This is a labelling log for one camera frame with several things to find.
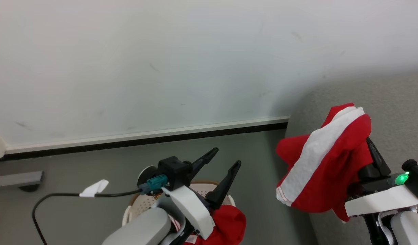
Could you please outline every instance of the cable connector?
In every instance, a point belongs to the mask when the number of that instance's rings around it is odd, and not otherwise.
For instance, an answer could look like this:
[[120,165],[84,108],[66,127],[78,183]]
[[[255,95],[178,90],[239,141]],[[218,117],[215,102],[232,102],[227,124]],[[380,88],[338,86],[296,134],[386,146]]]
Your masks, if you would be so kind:
[[156,176],[154,178],[151,178],[147,180],[147,183],[143,183],[142,185],[139,185],[139,189],[141,189],[141,194],[145,195],[147,193],[150,193],[151,191],[156,191],[161,189],[162,187],[167,186],[168,184],[168,178],[165,174],[161,174],[159,176]]

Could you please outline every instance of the baseboard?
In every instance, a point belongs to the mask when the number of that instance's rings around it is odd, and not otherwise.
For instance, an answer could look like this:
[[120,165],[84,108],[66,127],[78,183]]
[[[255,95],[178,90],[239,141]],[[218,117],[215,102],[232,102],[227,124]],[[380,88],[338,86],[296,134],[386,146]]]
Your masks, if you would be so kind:
[[169,141],[182,141],[192,138],[204,138],[247,132],[285,129],[289,116],[264,118],[247,121],[233,121],[223,124],[210,124],[196,127],[185,127],[171,130],[129,133],[82,140],[60,141],[53,143],[8,146],[6,154],[0,161],[17,160],[33,157],[44,157],[73,152],[84,152],[98,149],[136,146]]

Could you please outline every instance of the black cable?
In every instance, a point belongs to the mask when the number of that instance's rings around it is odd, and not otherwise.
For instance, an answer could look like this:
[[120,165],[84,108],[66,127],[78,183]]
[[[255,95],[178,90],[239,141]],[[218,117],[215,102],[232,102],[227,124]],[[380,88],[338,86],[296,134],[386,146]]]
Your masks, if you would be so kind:
[[[115,193],[115,194],[95,194],[94,197],[123,197],[123,196],[136,194],[136,193],[139,193],[141,191],[142,191],[141,189],[137,189],[135,191]],[[36,231],[38,232],[39,236],[41,237],[42,243],[44,245],[47,245],[47,242],[45,241],[45,238],[42,235],[41,229],[39,229],[39,225],[38,225],[38,222],[36,221],[36,217],[35,217],[35,212],[36,212],[36,209],[38,208],[39,204],[41,204],[41,202],[43,202],[45,199],[47,199],[49,197],[79,197],[79,195],[80,195],[80,193],[51,193],[51,194],[48,194],[45,197],[39,199],[39,201],[36,202],[36,204],[35,204],[35,206],[33,207],[33,210],[32,210],[32,219],[33,219],[33,223],[35,224]]]

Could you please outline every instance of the white wall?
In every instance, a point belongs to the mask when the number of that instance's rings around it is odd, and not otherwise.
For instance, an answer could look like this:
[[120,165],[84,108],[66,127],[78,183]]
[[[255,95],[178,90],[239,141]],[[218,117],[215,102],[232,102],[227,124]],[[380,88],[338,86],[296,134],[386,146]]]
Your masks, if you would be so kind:
[[289,115],[418,69],[418,0],[0,0],[9,146]]

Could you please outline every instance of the black baseboard strip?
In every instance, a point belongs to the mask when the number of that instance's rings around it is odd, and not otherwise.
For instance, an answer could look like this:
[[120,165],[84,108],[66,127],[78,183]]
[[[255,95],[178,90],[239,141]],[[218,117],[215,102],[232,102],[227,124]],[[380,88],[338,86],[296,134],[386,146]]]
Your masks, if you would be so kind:
[[229,129],[229,130],[196,132],[196,133],[164,136],[164,137],[157,137],[157,138],[143,138],[140,140],[132,140],[132,141],[120,141],[120,142],[88,145],[88,146],[74,146],[74,147],[67,147],[67,148],[60,148],[60,149],[47,149],[47,150],[40,150],[40,151],[33,151],[33,152],[14,153],[14,154],[4,155],[2,158],[0,158],[0,162],[36,158],[36,157],[48,157],[48,156],[54,156],[54,155],[69,154],[69,153],[76,153],[76,152],[86,152],[86,151],[100,150],[100,149],[140,146],[140,145],[171,142],[171,141],[185,141],[185,140],[191,140],[194,138],[208,138],[208,137],[231,135],[231,134],[238,134],[238,133],[281,130],[281,129],[286,129],[287,124],[288,123],[284,122],[280,124],[268,124],[268,125],[261,125],[261,126]]

